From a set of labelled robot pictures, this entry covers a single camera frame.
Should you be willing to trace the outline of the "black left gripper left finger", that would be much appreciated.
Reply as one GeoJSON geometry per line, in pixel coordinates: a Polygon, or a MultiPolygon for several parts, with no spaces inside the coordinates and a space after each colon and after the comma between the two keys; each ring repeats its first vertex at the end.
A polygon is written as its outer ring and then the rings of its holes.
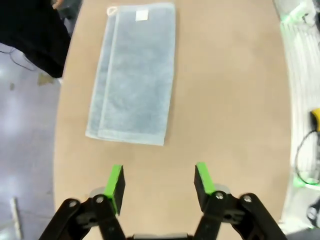
{"type": "Polygon", "coordinates": [[[41,240],[82,240],[91,228],[98,227],[104,240],[125,240],[117,219],[126,182],[124,167],[115,164],[104,192],[80,202],[68,198],[62,202],[40,236],[41,240]]]}

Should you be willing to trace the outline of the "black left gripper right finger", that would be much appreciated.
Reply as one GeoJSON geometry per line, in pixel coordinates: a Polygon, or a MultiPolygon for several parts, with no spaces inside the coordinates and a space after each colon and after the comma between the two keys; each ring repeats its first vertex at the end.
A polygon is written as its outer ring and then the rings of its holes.
{"type": "Polygon", "coordinates": [[[194,186],[203,213],[193,235],[195,240],[215,240],[227,223],[243,240],[285,240],[277,222],[253,193],[236,198],[217,189],[204,162],[195,165],[194,186]]]}

